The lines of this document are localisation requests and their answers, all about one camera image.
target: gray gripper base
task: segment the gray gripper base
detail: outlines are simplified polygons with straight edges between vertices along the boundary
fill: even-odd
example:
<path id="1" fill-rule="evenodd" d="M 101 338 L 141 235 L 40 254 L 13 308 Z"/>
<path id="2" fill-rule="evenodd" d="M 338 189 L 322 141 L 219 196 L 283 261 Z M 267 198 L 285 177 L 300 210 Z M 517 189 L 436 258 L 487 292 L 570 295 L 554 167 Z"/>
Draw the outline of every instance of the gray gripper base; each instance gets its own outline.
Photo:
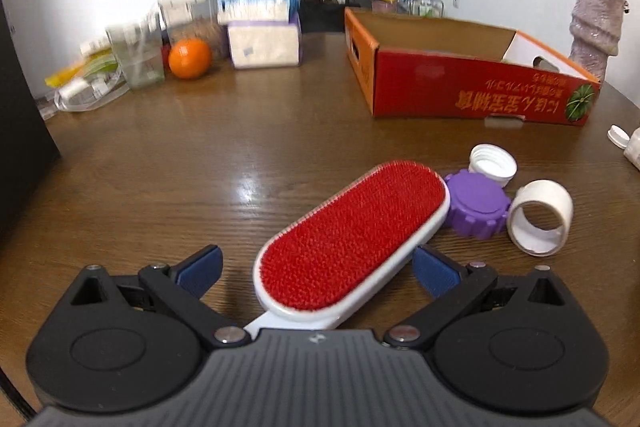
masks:
<path id="1" fill-rule="evenodd" d="M 370 331 L 263 330 L 214 352 L 201 373 L 154 407 L 80 416 L 47 407 L 31 427 L 597 427 L 581 409 L 547 418 L 500 415 L 445 388 L 415 351 L 382 346 Z"/>

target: white tape roll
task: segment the white tape roll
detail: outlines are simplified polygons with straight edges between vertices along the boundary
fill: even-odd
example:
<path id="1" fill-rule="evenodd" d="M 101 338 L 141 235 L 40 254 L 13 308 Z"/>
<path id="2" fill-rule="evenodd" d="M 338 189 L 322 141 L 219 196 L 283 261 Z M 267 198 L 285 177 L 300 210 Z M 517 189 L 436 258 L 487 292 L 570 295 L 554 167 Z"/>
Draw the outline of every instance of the white tape roll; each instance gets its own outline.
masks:
<path id="1" fill-rule="evenodd" d="M 523 206 L 541 204 L 551 210 L 560 226 L 553 230 L 534 227 L 525 217 Z M 537 180 L 520 188 L 511 203 L 507 230 L 511 240 L 523 252 L 536 257 L 553 255 L 566 243 L 574 217 L 574 201 L 566 188 L 550 180 Z"/>

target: purple cap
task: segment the purple cap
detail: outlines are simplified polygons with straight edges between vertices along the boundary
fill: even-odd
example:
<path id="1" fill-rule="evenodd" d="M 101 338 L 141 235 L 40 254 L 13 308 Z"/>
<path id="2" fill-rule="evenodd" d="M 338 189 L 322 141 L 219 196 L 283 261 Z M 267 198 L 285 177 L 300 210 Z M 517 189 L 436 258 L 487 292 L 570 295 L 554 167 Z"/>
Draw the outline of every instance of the purple cap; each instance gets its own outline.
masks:
<path id="1" fill-rule="evenodd" d="M 445 225 L 458 235 L 478 239 L 489 239 L 504 229 L 511 200 L 500 185 L 484 174 L 466 169 L 449 174 L 444 181 L 451 196 Z"/>

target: brown tabletop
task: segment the brown tabletop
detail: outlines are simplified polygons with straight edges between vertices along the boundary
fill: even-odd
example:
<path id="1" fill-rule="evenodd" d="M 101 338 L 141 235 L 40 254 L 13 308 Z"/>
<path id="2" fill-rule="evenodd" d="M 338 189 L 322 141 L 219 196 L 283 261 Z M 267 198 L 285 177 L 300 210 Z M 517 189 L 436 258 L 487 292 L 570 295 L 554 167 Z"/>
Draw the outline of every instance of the brown tabletop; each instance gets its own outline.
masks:
<path id="1" fill-rule="evenodd" d="M 24 369 L 30 340 L 78 270 L 103 264 L 135 273 L 174 263 L 207 243 L 222 247 L 222 279 L 204 301 L 239 324 L 260 314 L 251 267 L 276 232 L 373 166 L 396 158 L 441 174 L 464 168 L 471 148 L 511 152 L 510 196 L 548 178 L 574 198 L 569 240 L 545 263 L 577 297 L 609 347 L 596 404 L 620 426 L 640 423 L 640 172 L 607 140 L 633 130 L 640 111 L 604 86 L 583 128 L 482 121 L 374 120 L 344 53 L 344 36 L 305 38 L 301 68 L 168 80 L 85 114 L 49 121 L 63 159 L 38 188 L 0 253 L 0 364 L 32 404 Z M 488 241 L 438 232 L 459 263 L 482 260 L 521 275 L 540 263 L 506 234 Z M 380 333 L 429 302 L 405 268 L 345 327 Z M 0 399 L 0 424 L 20 418 Z"/>

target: textured ceramic vase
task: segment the textured ceramic vase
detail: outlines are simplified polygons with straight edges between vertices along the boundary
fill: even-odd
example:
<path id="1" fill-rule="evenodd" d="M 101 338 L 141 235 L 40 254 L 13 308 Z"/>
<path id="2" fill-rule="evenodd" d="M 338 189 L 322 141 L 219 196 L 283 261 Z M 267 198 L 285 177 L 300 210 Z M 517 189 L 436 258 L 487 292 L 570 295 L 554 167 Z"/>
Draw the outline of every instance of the textured ceramic vase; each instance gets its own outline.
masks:
<path id="1" fill-rule="evenodd" d="M 618 54 L 625 0 L 577 0 L 569 31 L 569 58 L 604 81 L 607 60 Z"/>

